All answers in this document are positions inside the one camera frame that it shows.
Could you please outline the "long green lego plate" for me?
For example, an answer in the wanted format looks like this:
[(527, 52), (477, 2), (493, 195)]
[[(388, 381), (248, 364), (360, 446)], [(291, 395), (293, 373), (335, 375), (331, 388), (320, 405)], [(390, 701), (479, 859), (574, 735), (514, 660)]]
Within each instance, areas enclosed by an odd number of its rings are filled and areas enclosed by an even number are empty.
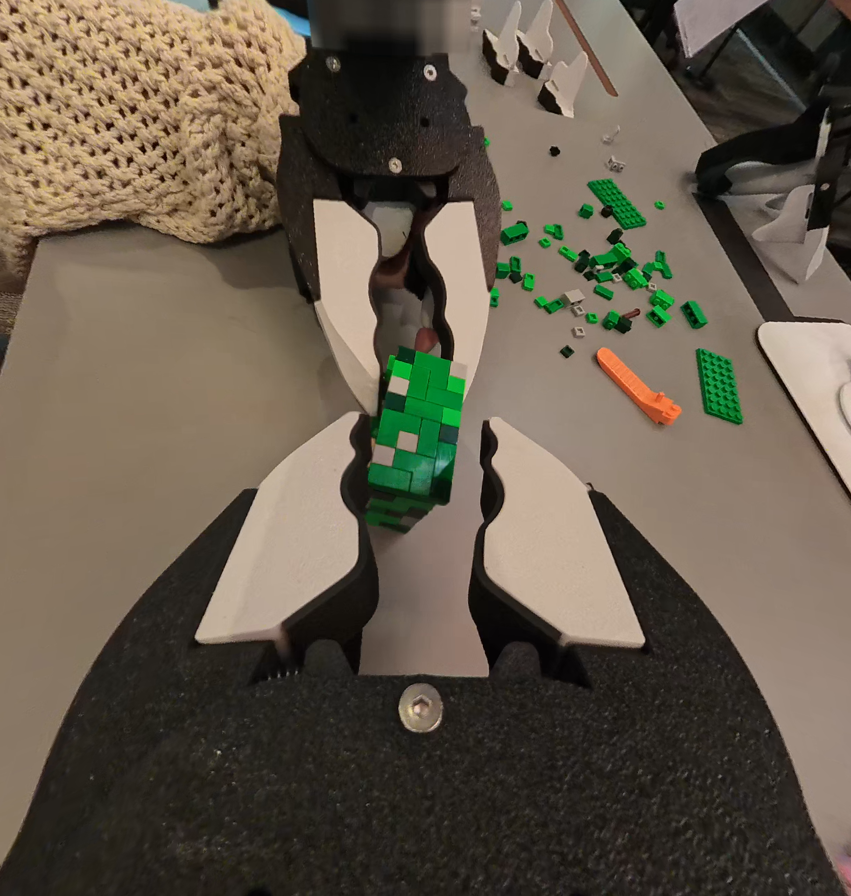
[(612, 178), (588, 181), (588, 189), (598, 199), (603, 208), (610, 208), (610, 215), (622, 230), (635, 230), (646, 226), (645, 216), (621, 191)]
[(732, 360), (706, 349), (697, 349), (696, 359), (705, 413), (742, 425), (744, 415)]

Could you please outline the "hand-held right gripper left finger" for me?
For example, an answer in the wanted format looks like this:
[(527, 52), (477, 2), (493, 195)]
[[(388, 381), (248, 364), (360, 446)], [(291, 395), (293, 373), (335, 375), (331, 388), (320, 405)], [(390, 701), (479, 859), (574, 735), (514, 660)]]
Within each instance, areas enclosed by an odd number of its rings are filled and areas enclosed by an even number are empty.
[(348, 412), (260, 483), (198, 625), (199, 644), (359, 651), (379, 599), (364, 510), (371, 419)]

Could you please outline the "black and white object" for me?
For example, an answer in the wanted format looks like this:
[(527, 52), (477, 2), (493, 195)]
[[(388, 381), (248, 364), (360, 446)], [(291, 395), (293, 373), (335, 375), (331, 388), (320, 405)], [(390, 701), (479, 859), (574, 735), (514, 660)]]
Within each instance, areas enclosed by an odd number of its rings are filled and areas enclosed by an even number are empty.
[(756, 245), (795, 245), (786, 273), (797, 284), (819, 268), (851, 159), (851, 86), (827, 85), (793, 122), (743, 133), (700, 154), (694, 169), (706, 198), (766, 198), (770, 219)]

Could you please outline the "white table mat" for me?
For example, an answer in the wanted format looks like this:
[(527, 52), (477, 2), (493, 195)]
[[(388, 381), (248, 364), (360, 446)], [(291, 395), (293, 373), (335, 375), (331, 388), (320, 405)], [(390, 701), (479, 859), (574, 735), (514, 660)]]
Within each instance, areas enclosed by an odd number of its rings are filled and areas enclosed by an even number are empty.
[(851, 325), (807, 319), (764, 322), (756, 338), (851, 498), (851, 433), (837, 397), (851, 379)]

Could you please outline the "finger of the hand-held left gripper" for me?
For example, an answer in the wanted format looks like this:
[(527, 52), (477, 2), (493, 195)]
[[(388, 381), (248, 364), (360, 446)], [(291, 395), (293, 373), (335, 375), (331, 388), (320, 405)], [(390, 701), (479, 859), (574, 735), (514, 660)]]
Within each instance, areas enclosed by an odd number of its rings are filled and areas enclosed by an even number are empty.
[(334, 360), (362, 409), (378, 412), (378, 325), (371, 280), (380, 262), (380, 235), (362, 213), (341, 200), (313, 202), (319, 297), (314, 310)]
[(444, 205), (425, 226), (422, 247), (442, 354), (474, 378), (490, 310), (474, 205)]

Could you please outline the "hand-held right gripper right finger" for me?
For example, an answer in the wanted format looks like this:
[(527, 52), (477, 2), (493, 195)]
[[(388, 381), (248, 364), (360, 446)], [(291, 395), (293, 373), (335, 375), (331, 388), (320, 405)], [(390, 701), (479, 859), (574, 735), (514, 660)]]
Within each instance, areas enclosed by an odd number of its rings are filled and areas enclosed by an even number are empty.
[(590, 489), (500, 417), (483, 423), (483, 523), (469, 603), (486, 651), (646, 645)]

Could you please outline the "pile of small green bricks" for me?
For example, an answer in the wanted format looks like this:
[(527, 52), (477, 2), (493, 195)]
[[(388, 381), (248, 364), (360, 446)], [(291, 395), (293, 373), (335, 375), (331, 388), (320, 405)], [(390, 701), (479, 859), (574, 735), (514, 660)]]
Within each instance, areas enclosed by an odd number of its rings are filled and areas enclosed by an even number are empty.
[[(611, 209), (593, 199), (567, 220), (504, 220), (490, 309), (533, 308), (542, 320), (555, 321), (553, 333), (561, 341), (555, 352), (568, 344), (573, 356), (580, 342), (621, 339), (640, 326), (662, 330), (679, 320), (688, 330), (707, 328), (707, 309), (673, 292), (668, 253), (635, 249), (633, 237), (645, 226), (622, 230)], [(574, 326), (585, 328), (584, 339), (572, 336)]]

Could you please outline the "brown wooden stick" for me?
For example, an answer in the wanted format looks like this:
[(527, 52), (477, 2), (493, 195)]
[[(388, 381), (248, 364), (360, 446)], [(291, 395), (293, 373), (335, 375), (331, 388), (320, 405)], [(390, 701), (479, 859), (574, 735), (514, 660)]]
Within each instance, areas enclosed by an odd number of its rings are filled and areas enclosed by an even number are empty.
[(602, 85), (605, 92), (611, 97), (618, 98), (619, 93), (618, 93), (617, 89), (614, 87), (611, 79), (609, 78), (607, 72), (605, 71), (604, 67), (602, 66), (596, 51), (594, 51), (594, 49), (590, 45), (585, 32), (580, 27), (580, 25), (577, 23), (577, 20), (574, 16), (573, 12), (571, 11), (571, 8), (569, 7), (568, 2), (567, 1), (554, 1), (554, 4), (561, 12), (563, 18), (565, 19), (567, 25), (569, 26), (569, 28), (573, 34), (574, 38), (576, 39), (578, 45), (583, 50), (583, 52), (586, 54), (586, 56), (588, 58), (588, 62), (590, 64), (592, 70), (594, 71), (594, 73), (597, 75), (597, 77), (599, 79), (599, 83)]

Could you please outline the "orange brick separator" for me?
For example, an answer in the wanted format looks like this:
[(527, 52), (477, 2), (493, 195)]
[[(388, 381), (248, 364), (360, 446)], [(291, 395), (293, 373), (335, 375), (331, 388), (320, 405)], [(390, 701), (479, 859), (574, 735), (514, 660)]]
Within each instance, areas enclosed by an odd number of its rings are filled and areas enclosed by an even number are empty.
[(648, 387), (630, 367), (610, 349), (602, 347), (596, 352), (596, 361), (605, 374), (633, 403), (655, 424), (670, 426), (682, 413), (663, 392)]

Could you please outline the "green lego creeper figure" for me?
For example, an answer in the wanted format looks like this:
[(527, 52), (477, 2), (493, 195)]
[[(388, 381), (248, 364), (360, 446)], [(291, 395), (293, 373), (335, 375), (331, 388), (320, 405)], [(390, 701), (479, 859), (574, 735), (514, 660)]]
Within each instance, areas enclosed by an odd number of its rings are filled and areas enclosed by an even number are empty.
[(370, 526), (407, 533), (450, 502), (467, 380), (465, 364), (409, 347), (388, 358), (372, 423)]

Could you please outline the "white wedge part black base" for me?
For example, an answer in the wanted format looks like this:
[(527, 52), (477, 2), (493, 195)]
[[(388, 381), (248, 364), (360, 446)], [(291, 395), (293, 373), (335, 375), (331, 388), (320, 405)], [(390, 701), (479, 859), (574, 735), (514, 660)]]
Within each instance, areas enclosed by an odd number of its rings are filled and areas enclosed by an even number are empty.
[(555, 63), (550, 77), (543, 82), (537, 102), (544, 110), (565, 118), (574, 118), (574, 103), (589, 67), (587, 52), (581, 51), (571, 63)]
[(492, 79), (510, 86), (519, 71), (521, 2), (514, 1), (499, 33), (483, 29), (482, 51)]
[(517, 30), (520, 69), (538, 80), (545, 66), (551, 62), (554, 40), (550, 34), (554, 1), (543, 1), (526, 31)]

